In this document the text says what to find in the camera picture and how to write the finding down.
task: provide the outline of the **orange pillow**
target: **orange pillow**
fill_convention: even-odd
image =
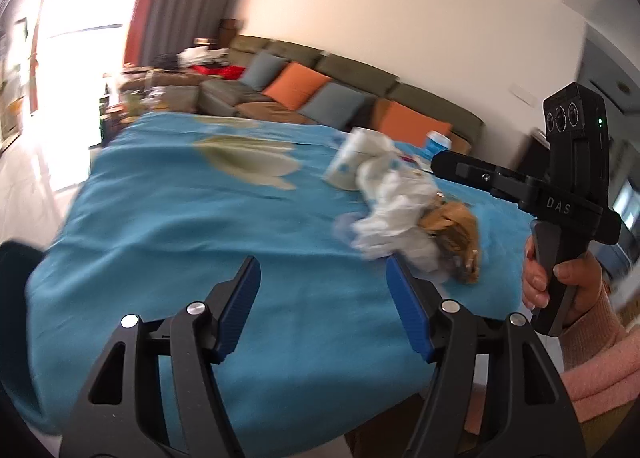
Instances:
[[[398,102],[391,102],[386,108],[385,116],[380,121],[380,133],[392,140],[407,142],[416,147],[423,147],[429,131],[449,136],[451,124],[415,112]]]
[[[290,62],[262,94],[280,102],[290,111],[296,111],[329,80],[330,76],[322,75],[297,62]]]

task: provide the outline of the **sofa backrest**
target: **sofa backrest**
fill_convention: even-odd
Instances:
[[[353,88],[384,96],[398,78],[357,60],[345,59],[337,55],[327,55],[316,64],[315,70],[323,75],[343,82]]]
[[[263,49],[270,39],[263,37],[251,37],[249,35],[236,35],[229,44],[229,52],[226,58],[234,66],[243,68],[251,64],[255,54]]]
[[[480,138],[484,122],[472,112],[453,104],[436,94],[415,88],[408,84],[398,84],[386,95],[389,100],[405,105],[427,117],[451,124],[451,131],[474,145]]]
[[[265,50],[278,57],[284,57],[285,59],[298,62],[307,68],[313,68],[320,57],[322,57],[322,50],[302,46],[301,44],[287,43],[285,41],[270,42],[267,44]]]

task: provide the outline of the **blue tablecloth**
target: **blue tablecloth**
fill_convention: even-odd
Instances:
[[[366,213],[359,193],[324,183],[339,133],[188,114],[149,114],[96,160],[62,232],[27,288],[30,364],[40,405],[61,431],[120,319],[170,316],[231,278],[246,255],[262,285],[238,348],[215,375],[249,457],[321,444],[424,388],[385,284],[384,262],[334,238],[334,219]],[[445,284],[477,314],[518,308],[530,217],[486,193],[439,181],[469,203],[481,234],[478,284]],[[181,446],[171,376],[162,386]]]

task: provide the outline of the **finger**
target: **finger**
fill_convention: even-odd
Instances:
[[[524,304],[524,308],[527,310],[533,310],[533,308],[536,307],[531,301],[529,301],[529,299],[524,297],[524,294],[522,295],[522,304]]]
[[[522,268],[522,279],[539,292],[544,292],[548,284],[545,269],[535,260],[525,262]]]
[[[589,287],[601,280],[602,269],[593,254],[587,252],[578,259],[556,264],[554,274],[562,284]]]
[[[522,282],[522,294],[538,308],[546,308],[546,305],[549,304],[549,294],[547,292],[539,292],[526,281]]]
[[[527,259],[536,258],[536,245],[533,243],[533,236],[530,235],[524,244],[524,257]]]

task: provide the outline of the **red cloth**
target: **red cloth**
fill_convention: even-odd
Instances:
[[[205,68],[204,66],[192,66],[191,69],[202,75],[217,75],[225,80],[238,80],[244,72],[242,66],[226,66],[225,68]]]

